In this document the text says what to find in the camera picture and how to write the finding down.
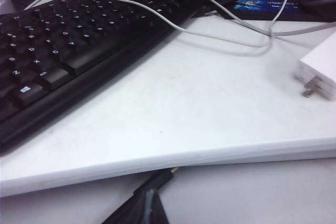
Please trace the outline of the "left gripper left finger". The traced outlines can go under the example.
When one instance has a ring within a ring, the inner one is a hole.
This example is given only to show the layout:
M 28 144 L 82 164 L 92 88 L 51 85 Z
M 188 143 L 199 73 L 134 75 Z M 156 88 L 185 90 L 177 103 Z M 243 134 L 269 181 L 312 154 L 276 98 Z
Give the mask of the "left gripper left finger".
M 173 178 L 171 171 L 158 171 L 139 186 L 126 202 L 115 210 L 104 223 L 151 223 L 153 190 L 157 192 Z

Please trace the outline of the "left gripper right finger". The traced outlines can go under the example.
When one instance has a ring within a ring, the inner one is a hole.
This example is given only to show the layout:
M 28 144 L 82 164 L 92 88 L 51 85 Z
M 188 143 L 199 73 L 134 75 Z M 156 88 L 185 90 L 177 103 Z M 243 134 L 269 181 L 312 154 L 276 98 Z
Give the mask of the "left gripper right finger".
M 160 196 L 156 190 L 152 191 L 151 202 L 151 223 L 153 224 L 169 224 Z

